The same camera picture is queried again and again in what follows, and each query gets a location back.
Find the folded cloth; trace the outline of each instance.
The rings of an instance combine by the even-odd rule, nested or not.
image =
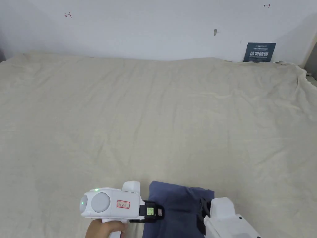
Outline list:
[[[204,238],[196,226],[200,198],[211,200],[215,198],[215,192],[153,181],[149,200],[164,207],[165,218],[156,223],[145,223],[143,238]]]

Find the beige fabric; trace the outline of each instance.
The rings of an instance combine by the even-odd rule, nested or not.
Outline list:
[[[317,234],[317,90],[295,65],[30,53],[0,77],[1,237],[83,237],[84,192],[127,180],[212,189],[263,237]]]

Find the device handle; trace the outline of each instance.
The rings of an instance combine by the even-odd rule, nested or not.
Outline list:
[[[126,223],[128,220],[127,219],[110,219],[110,218],[101,219],[102,223],[109,222],[109,221],[120,221],[120,222]],[[121,235],[121,231],[115,231],[110,234],[109,238],[120,238],[120,235]]]

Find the hand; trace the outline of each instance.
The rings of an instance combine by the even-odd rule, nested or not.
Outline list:
[[[101,219],[96,219],[90,223],[86,232],[86,238],[108,238],[114,231],[121,231],[120,238],[123,238],[127,228],[127,223],[122,223],[120,221],[101,223]]]

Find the red arrow mark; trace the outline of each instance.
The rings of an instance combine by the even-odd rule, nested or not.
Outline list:
[[[65,16],[65,17],[70,16],[70,18],[72,18],[72,15],[70,14],[70,12],[68,12],[68,13],[69,13],[69,14],[67,14],[67,15],[66,15],[66,13],[65,13],[64,16]]]

